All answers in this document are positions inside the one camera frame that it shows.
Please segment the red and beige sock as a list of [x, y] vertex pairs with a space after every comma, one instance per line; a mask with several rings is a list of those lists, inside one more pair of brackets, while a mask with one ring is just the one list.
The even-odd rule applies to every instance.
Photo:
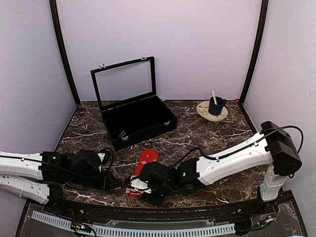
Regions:
[[[140, 160], [138, 162], [138, 165], [137, 165], [137, 168], [136, 170], [134, 171], [134, 173], [132, 174], [132, 176], [140, 176], [140, 173], [143, 169], [143, 167], [145, 166], [145, 164], [147, 163], [151, 163], [151, 162], [158, 162], [159, 160], [159, 155], [157, 152], [153, 151], [153, 150], [149, 150], [149, 149], [146, 149], [142, 154], [141, 154], [141, 157], [140, 157]], [[127, 191], [127, 188], [126, 188], [126, 194], [129, 198], [137, 198], [137, 197], [140, 197], [142, 194], [132, 194], [132, 193], [129, 193]]]

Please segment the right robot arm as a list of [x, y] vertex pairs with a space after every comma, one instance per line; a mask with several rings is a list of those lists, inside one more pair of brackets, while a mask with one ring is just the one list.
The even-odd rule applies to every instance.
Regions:
[[287, 177], [292, 177], [302, 166], [300, 148], [291, 136], [271, 121], [261, 124], [261, 131], [246, 141], [222, 152], [190, 160], [180, 159], [172, 166], [159, 162], [144, 165], [131, 187], [154, 195], [156, 199], [171, 195], [190, 195], [216, 181], [260, 165], [268, 165], [259, 198], [252, 210], [263, 214], [278, 196]]

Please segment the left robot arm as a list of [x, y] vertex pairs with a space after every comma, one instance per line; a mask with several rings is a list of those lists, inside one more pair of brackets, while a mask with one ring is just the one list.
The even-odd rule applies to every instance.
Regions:
[[70, 205], [61, 197], [60, 184], [74, 183], [85, 188], [109, 191], [120, 185], [111, 173], [114, 153], [81, 149], [74, 153], [42, 152], [0, 154], [0, 187], [20, 197], [30, 198], [66, 215]]

